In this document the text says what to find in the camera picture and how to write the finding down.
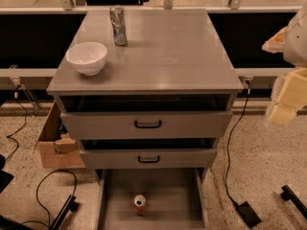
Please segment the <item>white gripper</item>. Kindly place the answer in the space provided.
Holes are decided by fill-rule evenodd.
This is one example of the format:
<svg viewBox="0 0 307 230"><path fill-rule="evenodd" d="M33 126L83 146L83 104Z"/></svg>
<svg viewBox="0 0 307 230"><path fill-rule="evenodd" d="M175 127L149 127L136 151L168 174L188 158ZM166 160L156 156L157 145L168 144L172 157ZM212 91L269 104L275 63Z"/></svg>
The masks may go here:
<svg viewBox="0 0 307 230"><path fill-rule="evenodd" d="M296 67L307 67L307 4L296 13L287 28L279 30L262 45L262 50L272 54L283 52L285 61ZM268 106L268 123L285 127L306 105L307 69L297 68L276 79Z"/></svg>

